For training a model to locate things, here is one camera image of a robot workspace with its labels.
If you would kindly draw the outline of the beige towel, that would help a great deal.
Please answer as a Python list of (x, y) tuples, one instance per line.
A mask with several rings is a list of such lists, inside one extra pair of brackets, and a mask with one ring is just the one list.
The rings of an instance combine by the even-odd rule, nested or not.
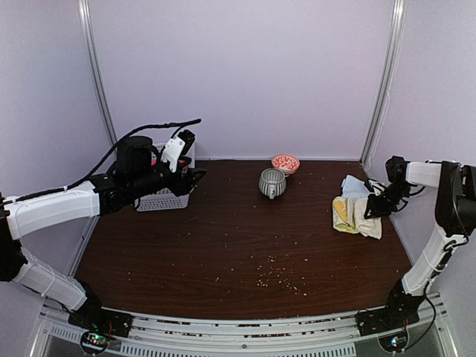
[(382, 238), (382, 222), (380, 218), (365, 218), (367, 199), (357, 199), (354, 203), (354, 223), (356, 230), (364, 237)]

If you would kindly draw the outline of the pink microfibre towel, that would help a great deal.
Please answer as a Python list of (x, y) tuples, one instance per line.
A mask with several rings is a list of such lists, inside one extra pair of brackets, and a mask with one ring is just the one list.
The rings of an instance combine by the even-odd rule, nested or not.
[(161, 161), (158, 158), (153, 158), (151, 161), (151, 167), (158, 169), (159, 167), (165, 167), (172, 173), (186, 173), (191, 164), (191, 159), (186, 157), (180, 157), (175, 164), (171, 164), (169, 161)]

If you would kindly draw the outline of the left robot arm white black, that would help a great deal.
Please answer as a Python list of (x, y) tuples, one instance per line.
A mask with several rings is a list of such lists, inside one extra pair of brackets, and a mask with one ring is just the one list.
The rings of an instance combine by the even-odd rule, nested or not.
[(188, 154), (195, 140), (187, 129), (161, 148), (146, 136), (130, 136), (119, 142), (106, 173), (91, 173), (48, 193), (1, 199), (1, 281), (56, 301), (91, 330), (102, 329), (107, 315), (88, 284), (41, 261), (21, 240), (117, 213), (128, 205), (138, 207), (143, 198), (163, 189), (174, 196), (188, 195), (206, 174), (194, 167)]

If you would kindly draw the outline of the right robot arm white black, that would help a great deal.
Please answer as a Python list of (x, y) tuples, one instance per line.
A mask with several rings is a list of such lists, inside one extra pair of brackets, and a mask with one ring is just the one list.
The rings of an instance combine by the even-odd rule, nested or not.
[(434, 228), (412, 268), (391, 289), (379, 319), (388, 328), (416, 321), (419, 306), (436, 277), (460, 246), (469, 243), (475, 230), (475, 167), (456, 161), (407, 161), (388, 159), (385, 168), (390, 184), (367, 199), (364, 218), (376, 219), (401, 210), (414, 195), (412, 187), (434, 188)]

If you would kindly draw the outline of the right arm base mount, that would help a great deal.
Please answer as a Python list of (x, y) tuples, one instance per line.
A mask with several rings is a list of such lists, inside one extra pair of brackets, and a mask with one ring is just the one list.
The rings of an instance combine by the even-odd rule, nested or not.
[(415, 324), (417, 322), (419, 322), (418, 312), (406, 312), (402, 309), (391, 311), (387, 307), (363, 310), (356, 314), (356, 325), (360, 336), (401, 329), (406, 324)]

